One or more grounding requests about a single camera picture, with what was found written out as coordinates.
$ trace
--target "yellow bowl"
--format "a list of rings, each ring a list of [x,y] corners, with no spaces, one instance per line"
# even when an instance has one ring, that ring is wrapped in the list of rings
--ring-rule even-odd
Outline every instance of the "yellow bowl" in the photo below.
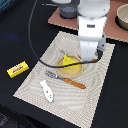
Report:
[[[68,57],[72,58],[76,62],[82,62],[82,60],[76,56],[68,56]],[[63,65],[63,59],[64,57],[58,60],[57,66]],[[82,73],[83,69],[84,69],[84,65],[80,64],[80,68],[69,68],[69,69],[57,68],[56,71],[60,76],[64,78],[75,78],[75,77],[78,77]]]
[[[128,4],[122,5],[117,9],[119,24],[128,30]]]

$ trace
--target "white object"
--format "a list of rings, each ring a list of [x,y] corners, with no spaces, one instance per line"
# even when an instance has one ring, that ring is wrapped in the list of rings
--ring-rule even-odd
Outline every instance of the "white object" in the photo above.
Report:
[[[40,82],[43,87],[44,95],[49,102],[53,102],[54,96],[51,88],[47,85],[46,80]]]
[[[51,0],[62,4],[70,0]],[[106,35],[103,29],[110,9],[110,0],[80,0],[78,11],[78,37],[80,39],[81,59],[92,61],[96,50],[105,50]]]
[[[98,42],[102,39],[106,20],[107,17],[89,20],[83,16],[78,16],[78,38],[80,39],[82,60],[93,60],[97,50]]]
[[[51,0],[51,1],[59,4],[68,4],[71,2],[71,0]]]
[[[80,0],[78,12],[88,18],[105,16],[110,9],[110,0]]]

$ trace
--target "utensil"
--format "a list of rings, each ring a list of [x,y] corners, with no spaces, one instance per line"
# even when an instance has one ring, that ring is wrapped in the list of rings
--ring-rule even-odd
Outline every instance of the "utensil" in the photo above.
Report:
[[[66,82],[66,83],[68,83],[68,84],[71,84],[71,85],[74,85],[74,86],[76,86],[76,87],[78,87],[78,88],[81,88],[81,89],[85,89],[85,88],[86,88],[86,86],[83,85],[83,84],[81,84],[81,83],[72,81],[72,80],[70,80],[70,79],[68,79],[68,78],[60,77],[60,76],[56,75],[55,73],[53,73],[53,72],[51,72],[51,71],[46,70],[45,74],[46,74],[47,76],[51,77],[51,78],[60,79],[60,80],[62,80],[62,81],[64,81],[64,82]]]

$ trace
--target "beige cloth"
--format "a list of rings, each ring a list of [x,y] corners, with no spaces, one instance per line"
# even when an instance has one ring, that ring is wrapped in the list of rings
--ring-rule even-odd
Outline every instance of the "beige cloth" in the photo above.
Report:
[[[45,70],[54,73],[56,69],[36,64],[14,96],[81,128],[90,128],[94,117],[105,75],[114,49],[114,44],[106,44],[102,59],[93,64],[85,64],[82,74],[73,80],[82,83],[86,89],[80,89],[61,80],[49,78]],[[55,65],[63,57],[60,50],[71,55],[80,55],[79,39],[76,35],[59,32],[41,59]],[[48,102],[44,96],[40,81],[46,80],[54,93],[54,101]]]

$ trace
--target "orange knife handle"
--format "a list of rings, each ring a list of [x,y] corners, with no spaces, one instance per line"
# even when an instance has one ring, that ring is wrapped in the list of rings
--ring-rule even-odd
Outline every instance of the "orange knife handle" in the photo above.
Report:
[[[78,87],[78,88],[81,88],[81,89],[85,89],[85,88],[86,88],[85,85],[83,85],[83,84],[81,84],[81,83],[77,83],[77,82],[72,81],[72,80],[67,79],[67,78],[64,78],[64,82],[66,82],[66,83],[68,83],[68,84],[71,84],[71,85],[74,85],[74,86],[76,86],[76,87]]]

